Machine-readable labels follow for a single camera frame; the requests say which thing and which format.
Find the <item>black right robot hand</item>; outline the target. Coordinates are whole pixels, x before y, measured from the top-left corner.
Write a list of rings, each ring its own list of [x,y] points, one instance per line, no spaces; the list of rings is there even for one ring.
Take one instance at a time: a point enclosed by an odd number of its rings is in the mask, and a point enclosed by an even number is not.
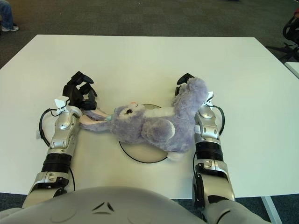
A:
[[[179,80],[177,81],[177,87],[175,89],[175,96],[179,94],[179,90],[182,84],[186,84],[190,78],[194,78],[194,76],[189,73],[185,73],[182,77],[179,78]]]

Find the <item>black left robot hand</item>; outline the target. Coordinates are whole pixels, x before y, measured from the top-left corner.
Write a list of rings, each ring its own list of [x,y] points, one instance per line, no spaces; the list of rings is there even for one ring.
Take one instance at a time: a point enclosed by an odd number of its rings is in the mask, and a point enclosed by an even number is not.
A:
[[[69,98],[69,105],[83,110],[95,110],[97,107],[95,90],[91,87],[93,80],[78,71],[64,86],[63,96]]]

